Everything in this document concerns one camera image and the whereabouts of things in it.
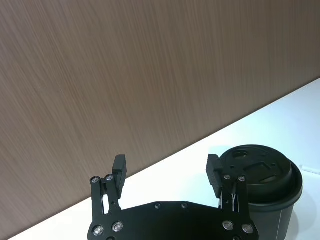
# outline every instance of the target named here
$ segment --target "white surface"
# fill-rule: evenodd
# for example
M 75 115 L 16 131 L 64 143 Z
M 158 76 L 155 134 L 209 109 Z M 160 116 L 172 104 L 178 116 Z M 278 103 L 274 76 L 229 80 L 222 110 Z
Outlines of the white surface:
M 217 207 L 206 174 L 208 152 L 220 156 L 239 145 L 269 146 L 298 166 L 317 172 L 319 125 L 320 79 L 128 178 L 120 206 L 126 209 L 156 201 L 189 201 Z M 303 194 L 294 205 L 286 240 L 320 238 L 320 175 L 302 174 Z M 11 240 L 87 240 L 91 210 L 89 198 Z

